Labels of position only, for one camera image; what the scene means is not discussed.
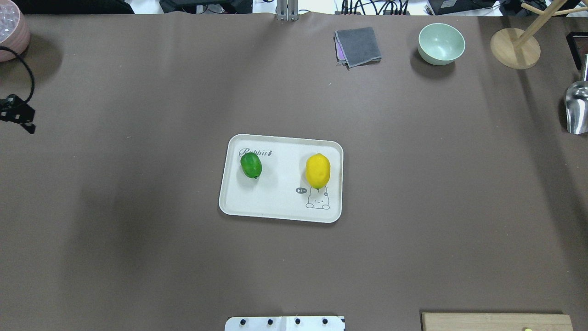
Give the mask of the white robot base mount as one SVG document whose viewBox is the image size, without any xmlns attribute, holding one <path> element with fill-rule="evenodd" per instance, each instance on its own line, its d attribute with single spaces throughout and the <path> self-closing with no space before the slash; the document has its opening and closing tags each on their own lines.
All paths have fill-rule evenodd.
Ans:
<svg viewBox="0 0 588 331">
<path fill-rule="evenodd" d="M 340 316 L 250 316 L 227 319 L 225 331 L 345 331 Z"/>
</svg>

